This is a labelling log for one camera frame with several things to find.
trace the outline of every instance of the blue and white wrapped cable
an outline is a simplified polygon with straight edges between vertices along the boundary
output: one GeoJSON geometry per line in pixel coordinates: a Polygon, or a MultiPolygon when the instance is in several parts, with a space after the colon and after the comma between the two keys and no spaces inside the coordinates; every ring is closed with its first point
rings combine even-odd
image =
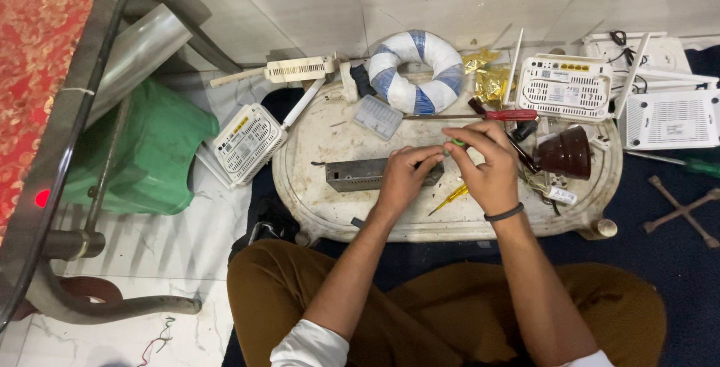
{"type": "Polygon", "coordinates": [[[422,30],[409,30],[383,41],[370,58],[370,83],[392,107],[407,114],[435,114],[460,95],[465,70],[460,54],[440,37],[422,30]],[[423,62],[433,68],[433,78],[412,85],[399,76],[398,66],[423,62]]]}

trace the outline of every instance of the hand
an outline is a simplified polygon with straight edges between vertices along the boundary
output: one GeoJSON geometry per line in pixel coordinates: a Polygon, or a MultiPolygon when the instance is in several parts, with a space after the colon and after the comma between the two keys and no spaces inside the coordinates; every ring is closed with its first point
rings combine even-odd
{"type": "Polygon", "coordinates": [[[423,179],[430,169],[444,159],[442,153],[443,147],[440,145],[404,147],[392,151],[382,175],[382,186],[375,203],[375,211],[381,211],[394,218],[400,216],[418,196],[423,179]]]}
{"type": "Polygon", "coordinates": [[[452,142],[444,145],[460,167],[468,193],[485,214],[500,215],[518,206],[518,153],[500,123],[483,121],[463,128],[443,128],[443,132],[485,156],[485,163],[475,166],[465,149],[452,142]]]}

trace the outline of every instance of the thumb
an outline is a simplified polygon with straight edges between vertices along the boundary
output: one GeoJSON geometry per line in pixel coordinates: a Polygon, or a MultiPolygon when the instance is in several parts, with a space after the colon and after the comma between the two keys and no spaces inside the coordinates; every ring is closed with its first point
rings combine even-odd
{"type": "Polygon", "coordinates": [[[455,160],[457,167],[460,168],[460,172],[463,175],[470,175],[473,172],[478,171],[466,150],[451,142],[445,142],[443,146],[445,146],[445,149],[450,152],[450,156],[452,156],[453,160],[455,160]]]}
{"type": "Polygon", "coordinates": [[[430,170],[434,168],[435,165],[438,164],[438,162],[442,159],[443,155],[435,154],[423,160],[423,162],[420,163],[420,166],[418,166],[418,169],[415,171],[416,177],[418,177],[420,180],[424,179],[425,176],[427,176],[427,174],[430,172],[430,170]]]}

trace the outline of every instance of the white sleeve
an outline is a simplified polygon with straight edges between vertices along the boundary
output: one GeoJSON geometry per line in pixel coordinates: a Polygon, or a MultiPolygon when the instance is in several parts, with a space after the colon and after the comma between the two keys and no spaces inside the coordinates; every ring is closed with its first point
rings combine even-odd
{"type": "Polygon", "coordinates": [[[270,353],[271,367],[344,367],[350,344],[332,330],[306,319],[270,353]]]}
{"type": "Polygon", "coordinates": [[[560,367],[613,367],[613,364],[608,360],[605,352],[598,351],[597,353],[579,358],[576,361],[563,364],[560,367]]]}

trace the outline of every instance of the metal box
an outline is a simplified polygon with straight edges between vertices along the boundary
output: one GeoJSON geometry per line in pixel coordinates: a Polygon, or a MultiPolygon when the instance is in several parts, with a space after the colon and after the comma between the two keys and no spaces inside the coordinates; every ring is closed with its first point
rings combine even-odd
{"type": "MultiPolygon", "coordinates": [[[[325,181],[338,193],[379,190],[386,164],[387,158],[326,163],[325,181]]],[[[444,173],[443,162],[438,162],[425,177],[423,186],[434,186],[444,173]]]]}

